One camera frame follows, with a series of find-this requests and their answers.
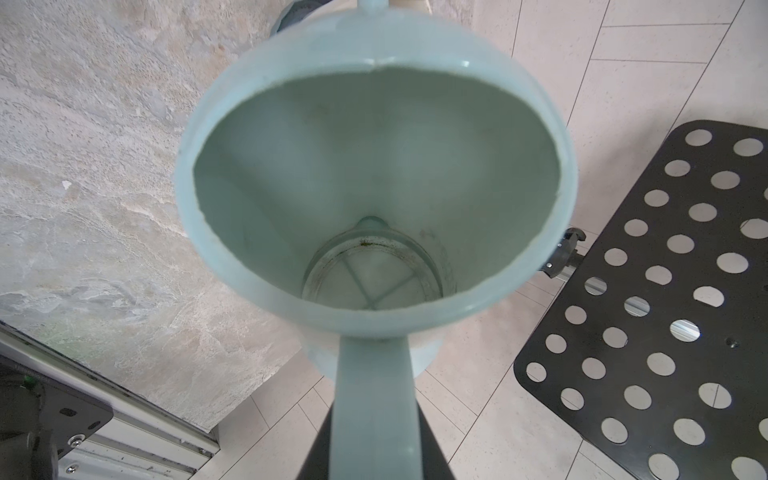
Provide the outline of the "cream right plant pot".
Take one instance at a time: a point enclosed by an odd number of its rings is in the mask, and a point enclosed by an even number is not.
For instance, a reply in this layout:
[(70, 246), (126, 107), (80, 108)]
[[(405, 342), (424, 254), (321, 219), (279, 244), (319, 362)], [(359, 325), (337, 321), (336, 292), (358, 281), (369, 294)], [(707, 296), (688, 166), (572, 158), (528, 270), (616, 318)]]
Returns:
[(432, 7), (429, 0), (390, 0), (389, 6), (392, 8), (414, 10), (427, 15), (432, 14)]

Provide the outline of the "aluminium mounting rail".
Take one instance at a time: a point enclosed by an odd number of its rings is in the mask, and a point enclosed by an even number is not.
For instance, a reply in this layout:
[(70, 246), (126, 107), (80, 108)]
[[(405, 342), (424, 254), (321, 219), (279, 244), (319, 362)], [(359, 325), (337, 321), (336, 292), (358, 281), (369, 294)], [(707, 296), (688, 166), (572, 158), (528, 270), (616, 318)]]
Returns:
[(3, 356), (114, 410), (111, 421), (65, 456), (61, 479), (189, 479), (220, 451), (211, 435), (5, 322)]

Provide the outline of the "light green watering can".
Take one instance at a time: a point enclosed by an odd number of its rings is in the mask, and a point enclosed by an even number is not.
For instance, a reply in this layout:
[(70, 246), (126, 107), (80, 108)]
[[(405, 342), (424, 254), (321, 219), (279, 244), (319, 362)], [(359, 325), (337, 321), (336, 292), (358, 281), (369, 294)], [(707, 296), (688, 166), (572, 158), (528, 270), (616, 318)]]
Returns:
[(228, 67), (176, 160), (183, 227), (214, 274), (335, 368), (332, 479), (420, 479), (413, 336), (539, 271), (569, 225), (566, 126), (511, 57), (386, 1), (305, 20)]

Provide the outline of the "black perforated music stand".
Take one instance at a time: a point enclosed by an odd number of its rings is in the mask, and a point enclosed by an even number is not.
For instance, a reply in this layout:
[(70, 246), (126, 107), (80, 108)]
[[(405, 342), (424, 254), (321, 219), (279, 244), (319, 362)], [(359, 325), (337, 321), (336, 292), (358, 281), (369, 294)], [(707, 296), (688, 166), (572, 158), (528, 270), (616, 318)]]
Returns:
[(676, 128), (518, 355), (638, 479), (767, 475), (767, 132)]

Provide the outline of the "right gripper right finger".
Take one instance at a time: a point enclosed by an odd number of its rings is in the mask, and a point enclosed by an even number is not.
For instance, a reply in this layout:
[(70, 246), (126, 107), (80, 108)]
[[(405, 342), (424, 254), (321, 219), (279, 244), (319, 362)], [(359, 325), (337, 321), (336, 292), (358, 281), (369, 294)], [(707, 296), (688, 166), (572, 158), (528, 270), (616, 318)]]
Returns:
[(425, 480), (455, 480), (446, 457), (442, 453), (437, 439), (426, 419), (425, 414), (417, 404), (419, 428), (421, 437), (422, 470)]

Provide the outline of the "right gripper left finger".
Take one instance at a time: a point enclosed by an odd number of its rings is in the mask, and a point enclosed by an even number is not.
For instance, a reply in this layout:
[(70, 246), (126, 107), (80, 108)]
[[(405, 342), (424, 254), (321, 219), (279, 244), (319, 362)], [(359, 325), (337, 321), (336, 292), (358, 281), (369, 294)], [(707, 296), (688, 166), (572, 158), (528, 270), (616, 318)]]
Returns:
[(329, 478), (332, 416), (333, 407), (330, 407), (296, 477), (297, 480), (327, 480)]

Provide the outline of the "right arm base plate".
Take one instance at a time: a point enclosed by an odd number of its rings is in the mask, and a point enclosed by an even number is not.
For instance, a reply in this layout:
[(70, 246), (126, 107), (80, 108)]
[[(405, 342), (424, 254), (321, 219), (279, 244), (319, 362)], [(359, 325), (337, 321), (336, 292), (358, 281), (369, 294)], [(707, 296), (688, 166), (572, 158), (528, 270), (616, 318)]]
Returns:
[(58, 479), (65, 456), (113, 419), (113, 408), (1, 358), (1, 477)]

